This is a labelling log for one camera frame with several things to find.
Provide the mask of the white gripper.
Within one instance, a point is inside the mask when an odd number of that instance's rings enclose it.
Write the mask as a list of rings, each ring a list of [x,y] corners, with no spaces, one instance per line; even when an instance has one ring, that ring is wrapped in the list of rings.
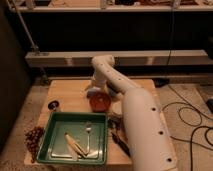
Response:
[[[94,77],[91,78],[90,84],[85,88],[85,91],[92,89],[94,87],[99,88],[101,91],[105,91],[106,81],[101,82],[100,80],[96,80]]]

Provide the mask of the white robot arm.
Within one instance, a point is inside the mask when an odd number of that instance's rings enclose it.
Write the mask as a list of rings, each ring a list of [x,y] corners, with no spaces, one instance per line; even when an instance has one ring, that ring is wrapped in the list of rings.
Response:
[[[123,94],[121,108],[133,171],[177,171],[169,131],[153,95],[115,70],[112,55],[94,56],[91,64],[92,87],[104,88],[110,82]]]

